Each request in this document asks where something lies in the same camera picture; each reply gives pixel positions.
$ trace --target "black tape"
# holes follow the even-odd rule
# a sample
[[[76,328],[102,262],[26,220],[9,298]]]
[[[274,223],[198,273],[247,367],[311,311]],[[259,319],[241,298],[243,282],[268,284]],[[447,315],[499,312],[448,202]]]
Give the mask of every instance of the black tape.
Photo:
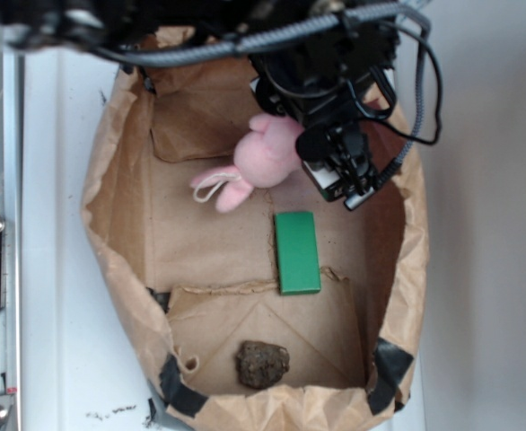
[[[400,411],[403,410],[404,408],[405,408],[405,404],[403,404],[403,403],[400,402],[400,401],[395,401],[395,413],[400,412]]]
[[[170,303],[171,293],[165,292],[165,293],[157,294],[151,287],[146,287],[146,289],[147,289],[147,292],[149,292],[149,295],[151,295],[153,299],[162,307],[163,311],[167,313],[170,310],[169,303]]]
[[[139,74],[144,78],[144,88],[147,92],[150,92],[151,94],[157,95],[157,91],[155,90],[155,85],[153,84],[152,78],[147,74],[147,71],[144,67],[139,67]]]
[[[181,382],[177,360],[170,356],[160,374],[165,402],[179,413],[194,418],[207,402],[207,396],[193,391]]]
[[[379,339],[374,351],[377,384],[369,394],[369,407],[374,415],[381,413],[395,400],[397,388],[415,358],[386,339]]]
[[[134,73],[134,67],[131,65],[121,65],[119,67],[121,70],[123,70],[126,74],[131,75]]]

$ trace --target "robotic arm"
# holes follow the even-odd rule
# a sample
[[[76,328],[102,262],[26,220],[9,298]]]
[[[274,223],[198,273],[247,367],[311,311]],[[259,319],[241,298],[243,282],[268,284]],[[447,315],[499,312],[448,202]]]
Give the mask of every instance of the robotic arm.
[[[399,17],[417,24],[420,33],[399,25]],[[0,0],[0,24],[19,28],[13,42],[19,49],[67,44],[142,67],[248,56],[259,74],[252,88],[260,107],[304,126],[296,143],[304,170],[327,201],[344,197],[349,210],[384,185],[414,141],[434,144],[440,133],[442,83],[426,42],[430,23],[397,0]],[[155,51],[134,48],[158,27],[177,25],[195,29],[183,45]],[[409,135],[386,122],[397,96],[385,72],[392,68],[400,33],[419,44],[416,120]],[[417,137],[423,123],[427,56],[438,87],[431,140]],[[363,103],[373,84],[387,109]],[[380,123],[407,139],[382,172],[371,161],[363,121]]]

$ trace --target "white surface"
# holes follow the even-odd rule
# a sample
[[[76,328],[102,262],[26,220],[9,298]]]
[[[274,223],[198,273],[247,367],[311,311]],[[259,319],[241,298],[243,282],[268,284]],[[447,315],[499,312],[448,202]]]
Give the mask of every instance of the white surface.
[[[79,216],[83,178],[117,66],[70,51],[28,56],[24,137],[24,430],[137,430],[150,397]],[[419,374],[380,430],[424,431]],[[114,409],[136,406],[114,413]]]
[[[423,152],[427,429],[526,430],[526,2],[425,12],[446,84],[443,139]]]

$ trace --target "bunny ear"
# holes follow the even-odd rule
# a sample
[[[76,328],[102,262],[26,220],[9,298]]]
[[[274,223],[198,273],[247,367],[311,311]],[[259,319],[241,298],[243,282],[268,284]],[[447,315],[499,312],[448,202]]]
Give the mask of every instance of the bunny ear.
[[[240,179],[228,183],[217,198],[215,209],[220,213],[229,213],[249,197],[254,187],[246,180]]]
[[[203,189],[205,187],[211,187],[220,182],[221,180],[238,178],[241,175],[239,174],[239,169],[237,166],[230,164],[229,166],[223,166],[218,168],[213,168],[193,177],[189,186],[193,189]]]
[[[241,175],[235,166],[226,166],[203,172],[191,180],[190,186],[194,188],[193,199],[200,204],[205,204],[226,182],[240,179]],[[205,196],[200,197],[199,191],[206,187],[211,187],[211,189]]]

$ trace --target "white wall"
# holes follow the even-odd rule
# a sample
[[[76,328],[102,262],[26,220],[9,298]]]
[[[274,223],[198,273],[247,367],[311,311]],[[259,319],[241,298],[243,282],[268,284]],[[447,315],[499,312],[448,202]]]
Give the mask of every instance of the white wall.
[[[427,430],[526,430],[526,0],[425,13],[446,87],[443,138],[422,149]]]

